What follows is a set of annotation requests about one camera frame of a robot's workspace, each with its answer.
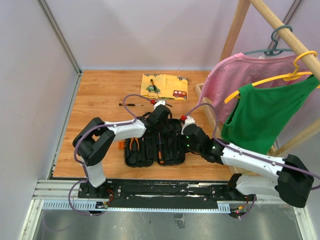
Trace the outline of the black plastic tool case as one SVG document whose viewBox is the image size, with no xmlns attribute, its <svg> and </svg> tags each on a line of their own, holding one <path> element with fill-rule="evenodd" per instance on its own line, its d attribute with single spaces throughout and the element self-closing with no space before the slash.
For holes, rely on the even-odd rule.
<svg viewBox="0 0 320 240">
<path fill-rule="evenodd" d="M 168 119 L 161 129 L 146 133 L 139 139 L 139 152 L 130 152 L 130 139 L 127 138 L 118 144 L 124 149 L 124 161 L 128 167 L 150 167 L 153 163 L 161 166 L 175 166 L 184 163 L 187 150 L 183 146 L 181 134 L 182 124 L 176 118 Z M 159 135 L 162 143 L 162 157 L 164 164 L 159 163 Z"/>
</svg>

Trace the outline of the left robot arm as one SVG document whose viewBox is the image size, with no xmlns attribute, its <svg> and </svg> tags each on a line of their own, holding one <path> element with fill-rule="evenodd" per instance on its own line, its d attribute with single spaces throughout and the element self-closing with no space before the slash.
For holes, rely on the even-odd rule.
<svg viewBox="0 0 320 240">
<path fill-rule="evenodd" d="M 118 141 L 141 138 L 146 134 L 154 134 L 170 115 L 171 110 L 164 100 L 153 106 L 147 117 L 135 117 L 129 121 L 108 122 L 99 117 L 93 118 L 72 142 L 74 157 L 80 156 L 85 176 L 90 183 L 89 191 L 96 198 L 107 193 L 102 160 L 110 146 Z"/>
</svg>

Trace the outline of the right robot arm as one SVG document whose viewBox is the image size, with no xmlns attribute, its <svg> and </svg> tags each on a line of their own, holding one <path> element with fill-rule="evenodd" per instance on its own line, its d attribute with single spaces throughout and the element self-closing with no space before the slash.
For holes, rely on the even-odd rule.
<svg viewBox="0 0 320 240">
<path fill-rule="evenodd" d="M 266 195 L 279 197 L 293 207 L 306 206 L 314 177 L 297 156 L 289 154 L 283 158 L 264 155 L 222 139 L 210 138 L 193 118 L 184 121 L 181 133 L 185 136 L 187 149 L 206 161 L 257 174 L 233 174 L 226 188 L 230 199 L 238 200 L 243 195 Z"/>
</svg>

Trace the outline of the orange needle nose pliers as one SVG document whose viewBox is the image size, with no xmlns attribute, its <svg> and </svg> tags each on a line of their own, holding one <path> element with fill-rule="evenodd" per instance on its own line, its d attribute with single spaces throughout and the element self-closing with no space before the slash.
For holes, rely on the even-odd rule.
<svg viewBox="0 0 320 240">
<path fill-rule="evenodd" d="M 129 143 L 129 150 L 131 153 L 138 153 L 140 151 L 140 143 L 137 137 L 132 137 Z"/>
</svg>

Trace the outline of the black handled screwdriver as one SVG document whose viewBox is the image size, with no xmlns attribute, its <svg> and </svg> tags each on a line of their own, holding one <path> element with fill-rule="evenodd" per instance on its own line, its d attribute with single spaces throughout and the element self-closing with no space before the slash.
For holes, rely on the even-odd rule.
<svg viewBox="0 0 320 240">
<path fill-rule="evenodd" d="M 158 159 L 160 164 L 164 164 L 165 161 L 163 160 L 163 154 L 162 154 L 162 142 L 161 142 L 161 134 L 158 133 Z"/>
</svg>

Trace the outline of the small black precision screwdriver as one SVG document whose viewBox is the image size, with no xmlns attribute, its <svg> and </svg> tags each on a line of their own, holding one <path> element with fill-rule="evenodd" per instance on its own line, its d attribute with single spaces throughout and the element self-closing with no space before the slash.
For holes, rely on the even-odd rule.
<svg viewBox="0 0 320 240">
<path fill-rule="evenodd" d="M 127 106 L 127 107 L 142 107 L 143 104 L 137 104 L 137 103 L 119 103 L 119 106 Z"/>
</svg>

